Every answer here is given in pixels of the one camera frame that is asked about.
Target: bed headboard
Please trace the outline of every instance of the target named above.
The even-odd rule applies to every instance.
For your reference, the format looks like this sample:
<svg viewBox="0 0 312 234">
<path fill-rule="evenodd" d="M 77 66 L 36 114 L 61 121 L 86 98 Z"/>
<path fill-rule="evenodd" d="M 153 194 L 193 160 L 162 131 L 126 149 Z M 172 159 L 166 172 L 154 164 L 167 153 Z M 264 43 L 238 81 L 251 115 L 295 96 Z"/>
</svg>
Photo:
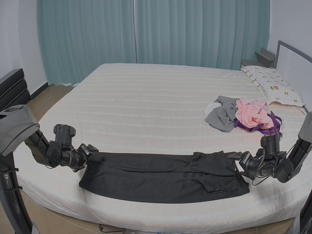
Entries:
<svg viewBox="0 0 312 234">
<path fill-rule="evenodd" d="M 274 68 L 301 95 L 305 108 L 312 111 L 312 58 L 278 41 Z"/>
<path fill-rule="evenodd" d="M 12 70 L 0 79 L 0 111 L 11 106 L 26 104 L 31 99 L 23 70 Z"/>
</svg>

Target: pillow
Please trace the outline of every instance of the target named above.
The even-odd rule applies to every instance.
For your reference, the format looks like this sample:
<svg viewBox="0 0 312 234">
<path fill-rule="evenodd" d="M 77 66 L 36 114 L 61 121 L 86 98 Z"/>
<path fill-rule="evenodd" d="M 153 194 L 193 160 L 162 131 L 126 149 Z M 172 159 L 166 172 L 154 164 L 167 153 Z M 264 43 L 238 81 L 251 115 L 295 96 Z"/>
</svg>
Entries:
<svg viewBox="0 0 312 234">
<path fill-rule="evenodd" d="M 285 82 L 284 78 L 274 68 L 260 66 L 245 66 L 243 70 L 259 89 L 268 105 L 279 102 L 284 105 L 302 107 L 305 103 L 300 95 Z"/>
</svg>

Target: teal curtain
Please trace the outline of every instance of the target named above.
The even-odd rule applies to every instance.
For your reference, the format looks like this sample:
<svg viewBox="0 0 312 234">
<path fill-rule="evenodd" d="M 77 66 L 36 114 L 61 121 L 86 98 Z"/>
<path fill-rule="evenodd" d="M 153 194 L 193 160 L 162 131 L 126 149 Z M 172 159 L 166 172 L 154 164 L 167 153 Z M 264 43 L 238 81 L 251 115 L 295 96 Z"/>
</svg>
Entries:
<svg viewBox="0 0 312 234">
<path fill-rule="evenodd" d="M 136 63 L 134 0 L 37 0 L 48 84 L 78 83 L 103 63 Z"/>
<path fill-rule="evenodd" d="M 270 0 L 135 0 L 137 62 L 238 70 L 269 26 Z"/>
</svg>

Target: pile of clothes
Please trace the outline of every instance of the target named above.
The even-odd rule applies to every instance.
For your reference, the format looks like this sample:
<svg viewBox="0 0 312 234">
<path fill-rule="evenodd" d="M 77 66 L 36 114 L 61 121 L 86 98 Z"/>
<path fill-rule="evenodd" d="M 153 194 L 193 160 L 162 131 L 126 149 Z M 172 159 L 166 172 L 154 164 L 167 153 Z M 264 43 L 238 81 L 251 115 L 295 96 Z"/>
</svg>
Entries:
<svg viewBox="0 0 312 234">
<path fill-rule="evenodd" d="M 214 128 L 229 133 L 234 127 L 277 134 L 282 119 L 269 110 L 265 100 L 248 102 L 246 98 L 218 96 L 205 110 L 205 121 Z"/>
</svg>

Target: fitted sheet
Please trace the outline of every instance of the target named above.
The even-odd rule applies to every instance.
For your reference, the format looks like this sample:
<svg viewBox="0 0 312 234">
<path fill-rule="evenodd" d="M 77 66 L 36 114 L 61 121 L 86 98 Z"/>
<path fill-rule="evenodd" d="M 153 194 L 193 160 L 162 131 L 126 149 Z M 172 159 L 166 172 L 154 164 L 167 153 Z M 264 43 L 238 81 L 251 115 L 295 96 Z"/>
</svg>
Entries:
<svg viewBox="0 0 312 234">
<path fill-rule="evenodd" d="M 219 95 L 262 99 L 243 71 L 152 64 L 104 64 L 57 102 L 40 120 L 48 140 L 57 123 L 76 128 L 74 147 L 92 144 L 103 152 L 193 154 L 250 151 L 262 134 L 207 127 L 204 110 Z M 303 108 L 272 103 L 283 119 L 281 150 L 297 140 Z M 84 170 L 48 169 L 22 143 L 14 152 L 18 180 L 39 205 L 117 227 L 151 232 L 222 233 L 294 217 L 312 187 L 312 157 L 282 184 L 269 178 L 240 197 L 188 204 L 157 204 L 102 197 L 78 183 Z"/>
</svg>

